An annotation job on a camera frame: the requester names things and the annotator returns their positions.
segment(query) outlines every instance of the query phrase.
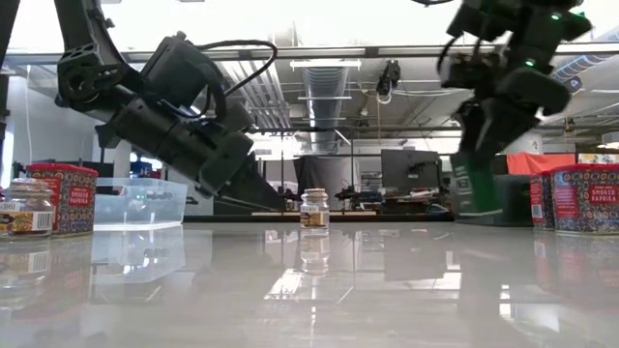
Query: glass jar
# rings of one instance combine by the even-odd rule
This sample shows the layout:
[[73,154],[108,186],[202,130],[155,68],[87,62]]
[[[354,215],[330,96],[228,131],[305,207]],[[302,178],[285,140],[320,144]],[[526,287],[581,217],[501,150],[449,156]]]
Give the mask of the glass jar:
[[301,196],[303,204],[301,213],[301,228],[316,231],[329,229],[329,195],[324,188],[308,188]]
[[55,207],[44,181],[15,179],[2,191],[0,238],[44,238],[51,235]]

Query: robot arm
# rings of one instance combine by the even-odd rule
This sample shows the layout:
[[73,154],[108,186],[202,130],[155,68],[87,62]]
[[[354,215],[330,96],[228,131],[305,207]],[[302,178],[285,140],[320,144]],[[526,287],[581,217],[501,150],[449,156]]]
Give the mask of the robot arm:
[[[96,127],[101,146],[114,148],[125,139],[194,180],[205,195],[270,209],[283,205],[254,170],[252,141],[240,131],[251,124],[249,115],[240,104],[228,108],[220,70],[184,34],[163,39],[137,72],[109,37],[113,23],[98,0],[55,4],[65,43],[56,103],[104,121]],[[205,86],[216,119],[196,118],[190,110]],[[237,114],[233,125],[226,123],[230,113]]]
[[[591,23],[570,9],[582,0],[463,0],[447,33],[454,38],[437,65],[443,87],[470,89],[473,97],[455,112],[463,128],[459,151],[474,154],[472,164],[483,166],[495,154],[559,113],[571,94],[549,75],[550,61],[562,41],[591,30]],[[482,41],[494,42],[511,32],[507,43],[481,53]],[[478,38],[472,54],[444,59],[449,45],[469,33]]]

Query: ceiling duct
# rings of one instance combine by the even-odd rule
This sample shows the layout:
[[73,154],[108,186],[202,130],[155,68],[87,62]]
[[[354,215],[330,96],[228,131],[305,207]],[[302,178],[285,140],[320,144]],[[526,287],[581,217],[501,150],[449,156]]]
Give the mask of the ceiling duct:
[[[345,67],[303,69],[308,114],[313,127],[328,128],[338,124],[347,78],[348,68]],[[338,150],[334,132],[315,132],[311,136],[311,148],[315,153]]]
[[[606,32],[600,37],[596,38],[594,43],[617,43],[619,42],[619,26],[614,29]],[[579,75],[580,73],[584,73],[590,68],[597,66],[598,64],[605,62],[609,58],[611,58],[614,54],[587,54],[580,55],[575,58],[570,58],[568,60],[560,62],[554,72],[552,73],[552,77],[555,79],[565,82]]]

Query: computer monitor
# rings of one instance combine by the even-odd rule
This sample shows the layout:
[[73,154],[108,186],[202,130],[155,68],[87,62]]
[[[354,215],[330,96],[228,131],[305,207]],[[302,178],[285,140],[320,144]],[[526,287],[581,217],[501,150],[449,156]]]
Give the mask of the computer monitor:
[[408,191],[440,188],[442,162],[433,151],[382,150],[383,188]]

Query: jar label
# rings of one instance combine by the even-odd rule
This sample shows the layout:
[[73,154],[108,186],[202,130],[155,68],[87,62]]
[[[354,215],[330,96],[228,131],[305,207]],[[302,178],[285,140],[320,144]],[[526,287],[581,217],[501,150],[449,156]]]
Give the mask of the jar label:
[[301,206],[300,211],[301,211],[301,213],[303,213],[303,212],[310,212],[310,213],[312,213],[312,212],[318,212],[319,208],[317,206],[303,205],[303,206]]
[[17,202],[0,202],[0,212],[19,212],[21,203]]
[[327,227],[328,220],[329,220],[329,212],[302,212],[301,213],[301,227],[305,227],[305,228]]
[[0,231],[27,234],[50,230],[54,212],[0,212]]

